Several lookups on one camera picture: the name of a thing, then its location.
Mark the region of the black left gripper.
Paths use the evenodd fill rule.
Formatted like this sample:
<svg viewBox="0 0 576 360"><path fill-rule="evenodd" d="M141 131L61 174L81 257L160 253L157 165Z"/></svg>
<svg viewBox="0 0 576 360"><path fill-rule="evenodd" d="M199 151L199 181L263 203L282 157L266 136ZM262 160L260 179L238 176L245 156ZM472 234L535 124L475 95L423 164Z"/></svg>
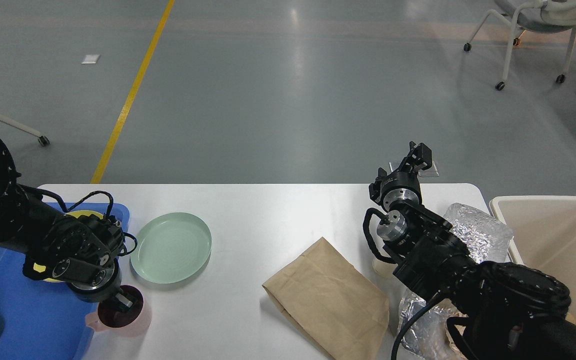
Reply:
<svg viewBox="0 0 576 360"><path fill-rule="evenodd" d="M92 285L68 283L68 288L78 300L86 303L100 303L113 297L115 311L128 313L137 305L138 297L129 292L122 292L121 284L119 260L114 260L109 268L103 270L103 276L98 283Z"/></svg>

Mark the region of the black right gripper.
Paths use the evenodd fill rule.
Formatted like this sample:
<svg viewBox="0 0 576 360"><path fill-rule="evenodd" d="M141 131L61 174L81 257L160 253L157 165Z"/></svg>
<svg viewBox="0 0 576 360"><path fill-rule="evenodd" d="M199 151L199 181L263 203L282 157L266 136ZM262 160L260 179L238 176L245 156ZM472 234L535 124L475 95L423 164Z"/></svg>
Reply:
<svg viewBox="0 0 576 360"><path fill-rule="evenodd" d="M403 157L401 171L397 162L390 161L388 166L379 167L377 176L369 185L369 198L386 211L394 210L400 201L409 201L416 205L423 203L418 174L430 170L434 165L432 150L423 142L410 141L409 152Z"/></svg>

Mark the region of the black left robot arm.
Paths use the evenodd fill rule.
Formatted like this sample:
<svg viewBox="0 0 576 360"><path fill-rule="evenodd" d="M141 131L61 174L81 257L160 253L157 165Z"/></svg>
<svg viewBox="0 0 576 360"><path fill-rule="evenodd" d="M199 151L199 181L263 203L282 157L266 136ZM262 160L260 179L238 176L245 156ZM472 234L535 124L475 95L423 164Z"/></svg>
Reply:
<svg viewBox="0 0 576 360"><path fill-rule="evenodd" d="M34 281L48 278L65 282L82 301L107 301L126 313L137 296L121 288L119 258L130 253L122 230L112 215L114 198L101 217L70 214L61 196L18 182L13 157L0 139L0 248L25 256L23 275Z"/></svg>

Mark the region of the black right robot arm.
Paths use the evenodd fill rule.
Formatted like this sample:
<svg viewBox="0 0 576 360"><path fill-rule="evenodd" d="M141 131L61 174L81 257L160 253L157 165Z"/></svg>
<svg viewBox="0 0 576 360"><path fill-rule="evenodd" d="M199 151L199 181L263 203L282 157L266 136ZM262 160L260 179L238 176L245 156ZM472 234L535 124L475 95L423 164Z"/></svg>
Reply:
<svg viewBox="0 0 576 360"><path fill-rule="evenodd" d="M462 316L448 317L446 328L468 360L576 360L576 325L566 319L569 288L525 265L475 262L452 225L423 205L418 174L432 164L432 150L412 141L398 167L379 168L368 187L379 209L366 210L366 243L425 301L398 331L391 358L408 330L448 299Z"/></svg>

